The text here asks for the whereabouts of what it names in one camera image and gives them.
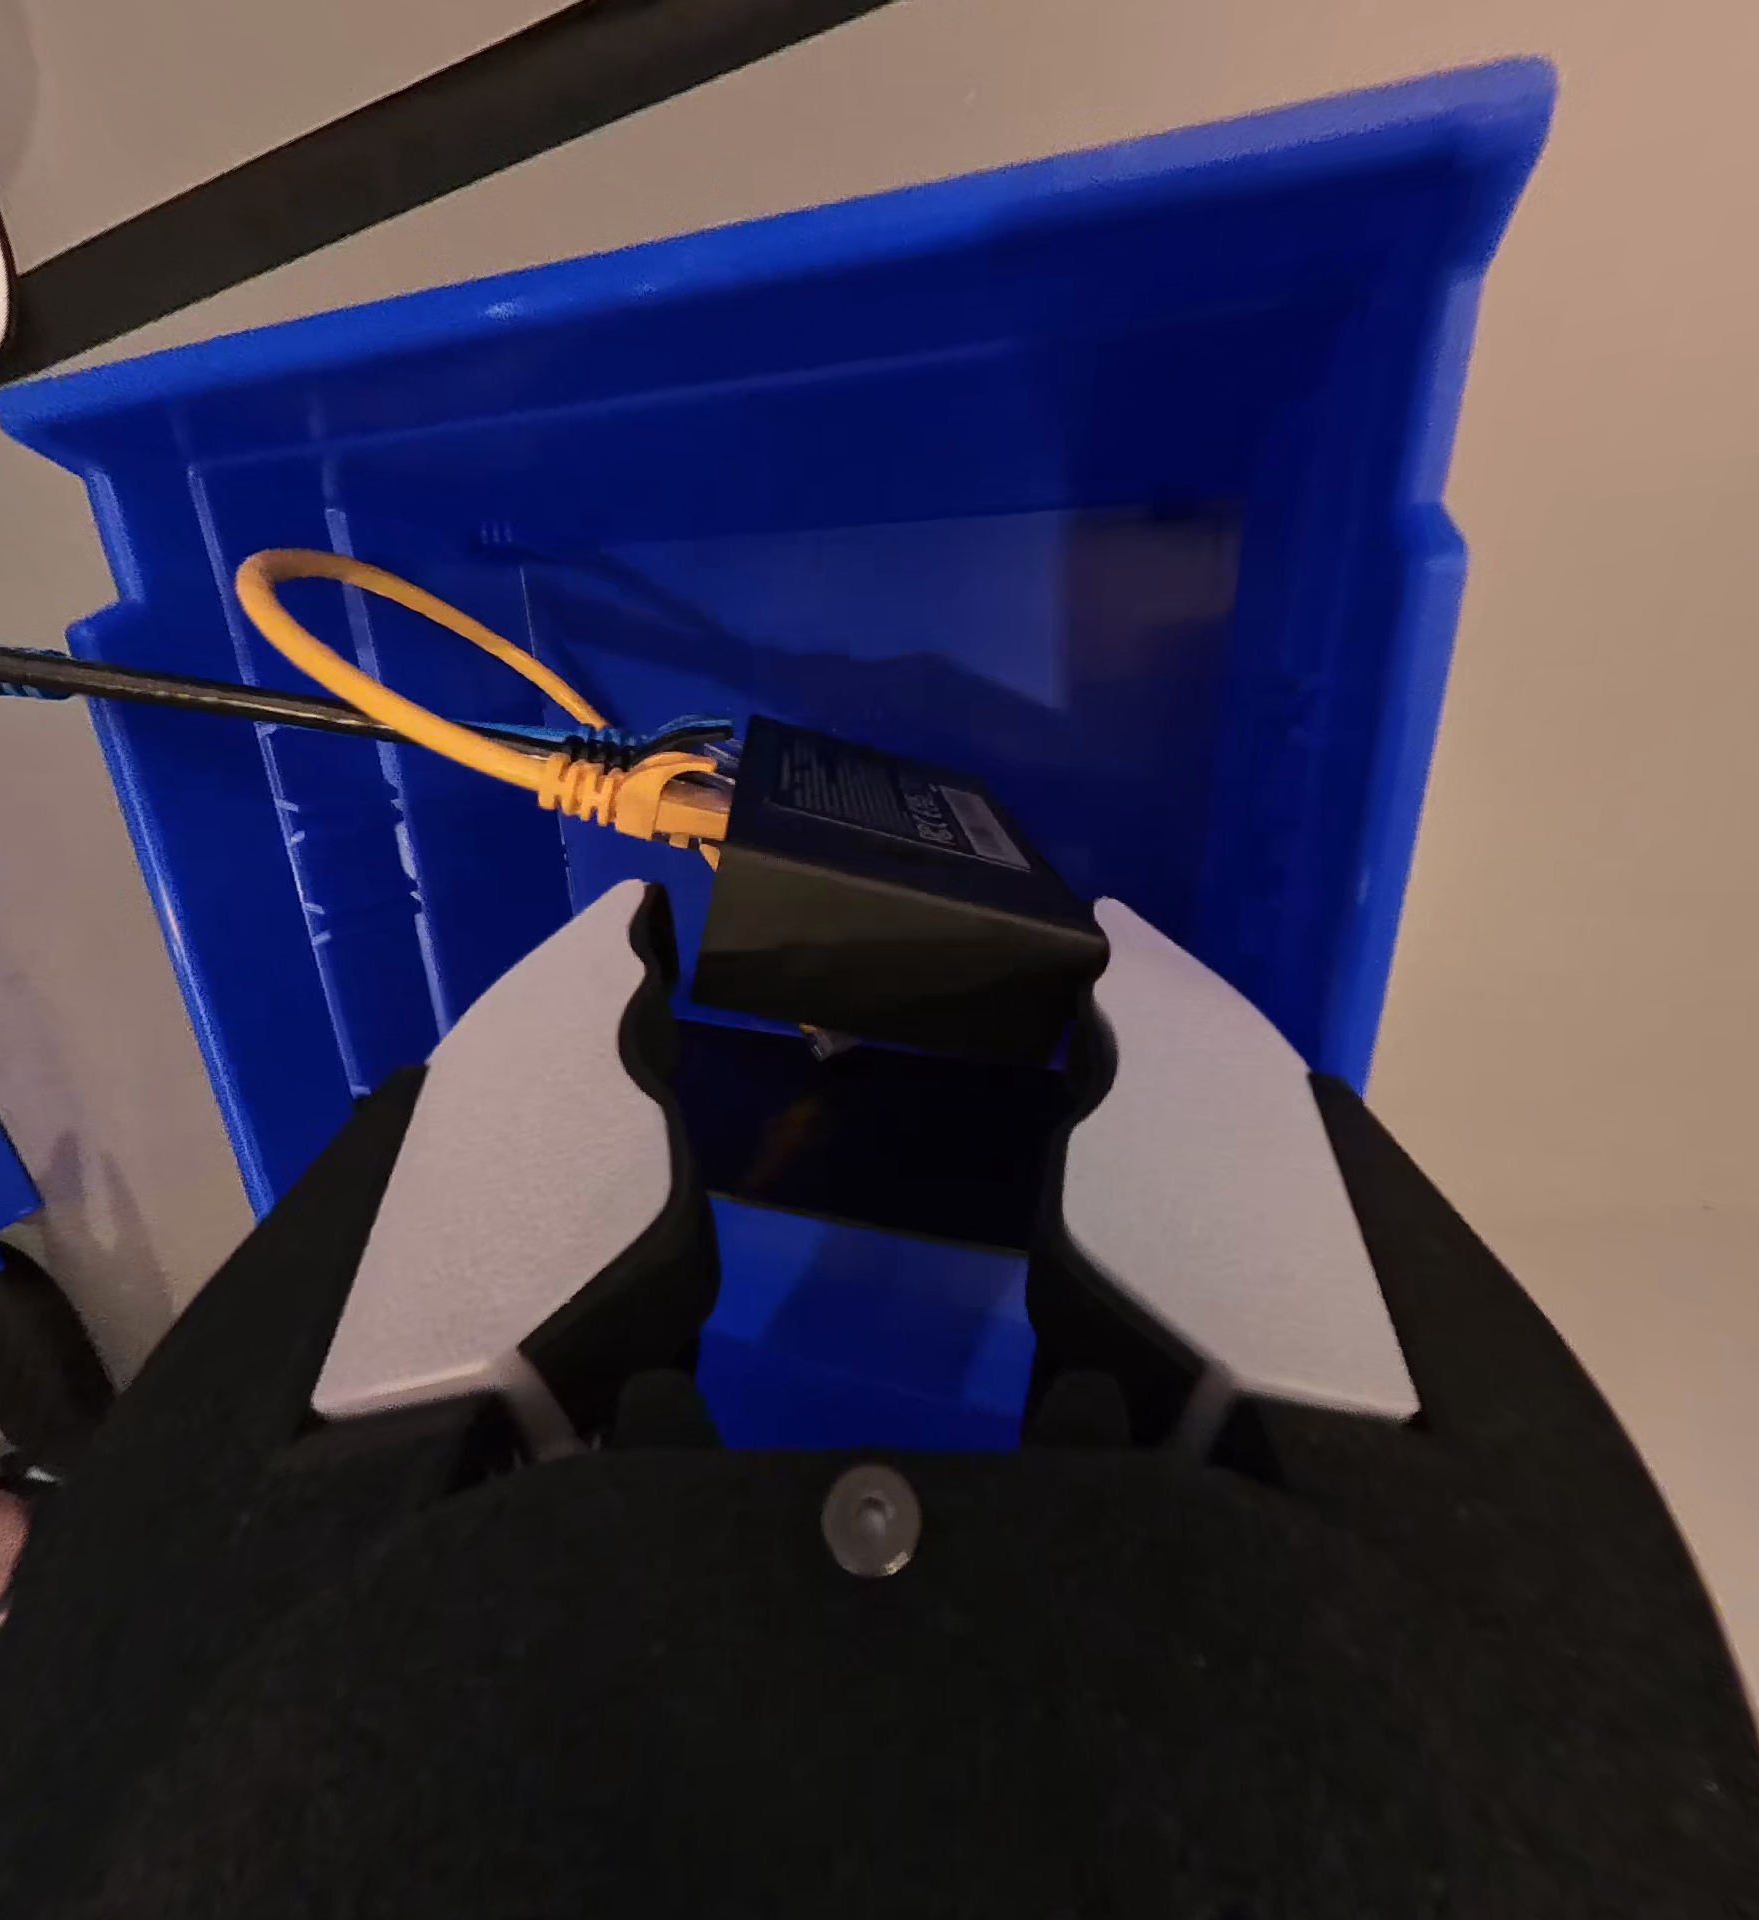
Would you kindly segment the black textured pad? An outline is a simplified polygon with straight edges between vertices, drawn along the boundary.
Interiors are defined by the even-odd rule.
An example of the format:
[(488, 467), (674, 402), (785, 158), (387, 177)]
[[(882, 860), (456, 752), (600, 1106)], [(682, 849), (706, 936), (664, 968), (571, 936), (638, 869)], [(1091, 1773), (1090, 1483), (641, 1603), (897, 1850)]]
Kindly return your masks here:
[(25, 1248), (0, 1239), (0, 1438), (25, 1469), (68, 1477), (116, 1400), (64, 1289)]

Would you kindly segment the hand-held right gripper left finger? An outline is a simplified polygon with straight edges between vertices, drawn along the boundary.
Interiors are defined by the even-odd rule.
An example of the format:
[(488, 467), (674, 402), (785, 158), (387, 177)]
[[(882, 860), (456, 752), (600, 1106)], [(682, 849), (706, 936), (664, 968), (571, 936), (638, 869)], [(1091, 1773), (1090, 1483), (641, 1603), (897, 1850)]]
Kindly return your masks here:
[(714, 1442), (720, 1233), (674, 1098), (668, 893), (627, 879), (424, 1073), (314, 1389), (328, 1424), (488, 1399), (524, 1442)]

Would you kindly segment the black network switch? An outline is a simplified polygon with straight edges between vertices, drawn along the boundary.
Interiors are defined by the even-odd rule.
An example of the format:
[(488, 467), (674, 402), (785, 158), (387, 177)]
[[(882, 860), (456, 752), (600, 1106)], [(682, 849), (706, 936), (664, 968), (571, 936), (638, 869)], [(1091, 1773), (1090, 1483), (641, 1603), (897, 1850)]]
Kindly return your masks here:
[(754, 716), (692, 997), (1044, 1067), (1105, 971), (1091, 906), (974, 778)]

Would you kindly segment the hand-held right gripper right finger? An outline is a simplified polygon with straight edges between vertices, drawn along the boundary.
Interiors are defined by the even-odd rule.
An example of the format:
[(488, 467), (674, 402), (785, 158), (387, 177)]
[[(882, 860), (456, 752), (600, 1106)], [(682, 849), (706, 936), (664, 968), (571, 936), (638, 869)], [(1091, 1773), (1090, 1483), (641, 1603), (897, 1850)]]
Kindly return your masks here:
[(1252, 997), (1118, 900), (1026, 1262), (1026, 1427), (1104, 1380), (1132, 1442), (1211, 1442), (1243, 1400), (1404, 1427), (1420, 1394), (1314, 1074)]

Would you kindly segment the dark rectangular table panel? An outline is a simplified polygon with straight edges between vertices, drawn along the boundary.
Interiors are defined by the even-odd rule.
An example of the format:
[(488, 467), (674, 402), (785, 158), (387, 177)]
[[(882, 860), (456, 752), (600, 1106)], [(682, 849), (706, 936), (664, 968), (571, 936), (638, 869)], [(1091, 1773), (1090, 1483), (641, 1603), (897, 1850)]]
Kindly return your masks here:
[(671, 103), (878, 2), (583, 2), (25, 272), (6, 377), (52, 367)]

